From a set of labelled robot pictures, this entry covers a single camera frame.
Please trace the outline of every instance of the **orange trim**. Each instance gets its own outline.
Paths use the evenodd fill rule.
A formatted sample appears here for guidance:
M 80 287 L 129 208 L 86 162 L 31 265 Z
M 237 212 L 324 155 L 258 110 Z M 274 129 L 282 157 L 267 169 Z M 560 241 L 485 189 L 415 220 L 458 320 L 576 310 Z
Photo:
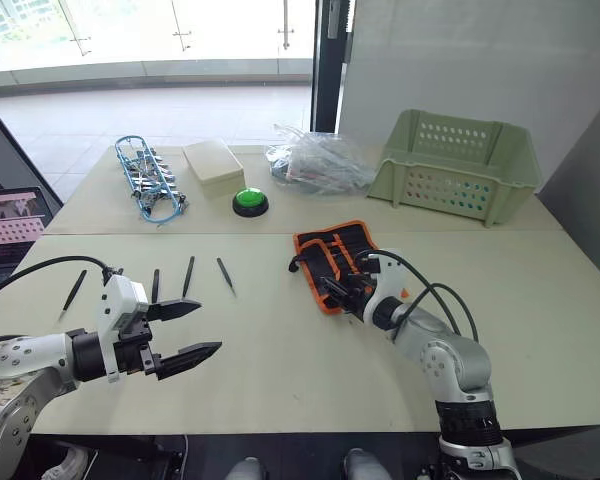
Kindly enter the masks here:
M 331 265 L 331 268 L 333 269 L 334 273 L 336 274 L 336 280 L 340 280 L 340 269 L 338 268 L 338 265 L 333 261 L 333 256 L 331 255 L 331 252 L 329 252 L 329 249 L 327 248 L 325 242 L 323 242 L 322 240 L 320 240 L 319 238 L 314 238 L 312 240 L 309 240 L 305 243 L 303 243 L 302 245 L 300 245 L 300 240 L 299 240 L 299 236 L 300 235 L 306 235 L 307 233 L 328 233 L 331 232 L 332 230 L 338 229 L 338 228 L 343 228 L 343 227 L 350 227 L 352 225 L 359 225 L 362 227 L 362 230 L 364 231 L 364 235 L 366 237 L 367 242 L 369 243 L 369 245 L 373 248 L 373 249 L 377 249 L 378 247 L 376 246 L 375 243 L 373 243 L 373 240 L 371 240 L 371 234 L 369 233 L 369 230 L 367 229 L 367 225 L 361 221 L 361 220 L 352 220 L 350 222 L 346 222 L 346 223 L 341 223 L 338 225 L 334 225 L 332 227 L 329 228 L 325 228 L 323 230 L 313 230 L 311 232 L 305 232 L 305 233 L 294 233 L 293 234 L 293 244 L 295 246 L 296 249 L 296 254 L 300 255 L 302 253 L 302 250 L 305 249 L 308 246 L 311 245 L 319 245 L 320 248 L 322 249 L 322 251 L 324 252 L 327 261 L 329 262 L 329 265 Z M 353 264 L 353 260 L 351 259 L 351 255 L 349 254 L 348 251 L 346 251 L 346 249 L 342 248 L 342 242 L 340 241 L 340 238 L 338 236 L 337 238 L 338 242 L 338 246 L 340 247 L 340 250 L 342 251 L 342 253 L 345 255 L 345 257 L 347 258 L 347 262 L 349 263 L 349 265 L 351 265 L 353 268 L 355 268 L 354 264 Z M 336 313 L 342 313 L 342 309 L 340 307 L 336 307 L 336 308 L 329 308 L 324 304 L 324 300 L 326 300 L 329 295 L 320 295 L 318 293 L 318 289 L 316 288 L 315 283 L 313 282 L 313 277 L 311 276 L 311 271 L 309 270 L 309 267 L 307 266 L 307 262 L 303 262 L 301 261 L 301 266 L 302 266 L 302 271 L 304 272 L 304 276 L 307 278 L 307 282 L 309 283 L 309 288 L 311 289 L 311 293 L 313 295 L 313 298 L 315 298 L 316 303 L 318 304 L 318 306 L 320 307 L 320 310 L 322 310 L 324 313 L 326 313 L 327 315 L 333 315 Z

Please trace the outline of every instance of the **green button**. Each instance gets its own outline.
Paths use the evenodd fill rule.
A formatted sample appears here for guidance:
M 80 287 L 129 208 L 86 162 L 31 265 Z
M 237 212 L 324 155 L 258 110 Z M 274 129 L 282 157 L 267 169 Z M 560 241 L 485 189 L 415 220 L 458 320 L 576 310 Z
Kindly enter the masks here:
M 238 192 L 236 200 L 241 207 L 251 208 L 257 207 L 264 202 L 265 196 L 257 188 L 247 188 Z

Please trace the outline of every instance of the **person's foot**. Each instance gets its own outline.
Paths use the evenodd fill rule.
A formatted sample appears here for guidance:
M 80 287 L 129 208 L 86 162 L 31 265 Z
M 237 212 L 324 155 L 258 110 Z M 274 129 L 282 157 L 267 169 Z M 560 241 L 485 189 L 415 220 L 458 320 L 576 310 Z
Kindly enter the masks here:
M 347 480 L 391 480 L 378 459 L 361 448 L 349 450 L 344 458 L 344 473 Z
M 265 480 L 265 471 L 260 460 L 247 457 L 231 469 L 225 480 Z

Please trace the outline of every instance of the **green push button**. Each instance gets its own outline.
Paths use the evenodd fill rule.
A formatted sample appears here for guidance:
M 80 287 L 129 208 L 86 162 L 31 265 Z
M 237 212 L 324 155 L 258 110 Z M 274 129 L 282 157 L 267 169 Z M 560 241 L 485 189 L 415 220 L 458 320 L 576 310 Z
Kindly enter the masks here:
M 246 188 L 233 197 L 233 211 L 241 217 L 257 217 L 268 209 L 267 196 L 257 188 Z

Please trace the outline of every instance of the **laptop screen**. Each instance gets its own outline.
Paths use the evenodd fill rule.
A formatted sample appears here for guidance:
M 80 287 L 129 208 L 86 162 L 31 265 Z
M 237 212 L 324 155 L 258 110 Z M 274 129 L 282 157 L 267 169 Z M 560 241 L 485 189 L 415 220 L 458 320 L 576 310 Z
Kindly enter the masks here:
M 0 265 L 20 263 L 51 218 L 39 188 L 0 190 Z

